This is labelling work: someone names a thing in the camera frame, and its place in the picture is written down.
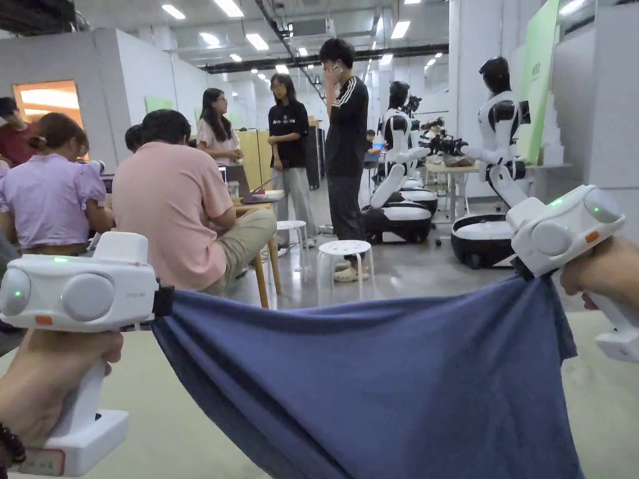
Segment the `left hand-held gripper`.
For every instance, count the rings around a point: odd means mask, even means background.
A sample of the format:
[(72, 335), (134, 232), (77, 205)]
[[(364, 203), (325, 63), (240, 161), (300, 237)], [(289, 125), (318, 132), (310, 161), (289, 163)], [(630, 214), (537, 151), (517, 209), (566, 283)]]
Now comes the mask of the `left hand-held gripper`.
[[(20, 329), (104, 333), (139, 327), (172, 312), (174, 288), (148, 262), (148, 241), (110, 231), (92, 256), (24, 254), (7, 264), (1, 319)], [(129, 414), (99, 407), (105, 366), (97, 363), (64, 400), (43, 445), (12, 468), (22, 474), (85, 474), (127, 436)]]

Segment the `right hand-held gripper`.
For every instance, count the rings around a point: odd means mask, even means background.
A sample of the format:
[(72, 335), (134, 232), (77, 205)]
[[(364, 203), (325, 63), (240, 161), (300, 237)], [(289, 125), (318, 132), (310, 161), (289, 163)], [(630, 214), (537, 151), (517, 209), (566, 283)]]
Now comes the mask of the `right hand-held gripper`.
[[(625, 215), (612, 197), (595, 185), (580, 185), (548, 205), (528, 198), (511, 208), (514, 265), (527, 280), (547, 276), (589, 253), (618, 233)], [(638, 315), (600, 294), (587, 295), (613, 325), (597, 337), (612, 360), (638, 362)]]

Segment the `person's right hand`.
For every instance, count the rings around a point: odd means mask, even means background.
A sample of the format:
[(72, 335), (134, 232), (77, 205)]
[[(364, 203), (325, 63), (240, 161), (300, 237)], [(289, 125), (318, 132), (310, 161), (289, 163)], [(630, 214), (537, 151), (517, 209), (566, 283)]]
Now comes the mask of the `person's right hand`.
[(638, 245), (613, 236), (590, 253), (569, 262), (560, 275), (569, 296), (581, 295), (584, 307), (596, 311), (592, 295), (605, 296), (632, 313), (638, 312)]

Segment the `person's left hand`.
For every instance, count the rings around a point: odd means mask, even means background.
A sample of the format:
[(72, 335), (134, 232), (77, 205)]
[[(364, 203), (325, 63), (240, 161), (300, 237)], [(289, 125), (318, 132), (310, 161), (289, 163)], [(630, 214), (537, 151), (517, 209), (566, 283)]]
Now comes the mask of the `person's left hand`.
[(26, 446), (45, 442), (64, 399), (93, 366), (101, 365), (109, 374), (123, 345), (119, 332), (29, 331), (1, 377), (2, 426)]

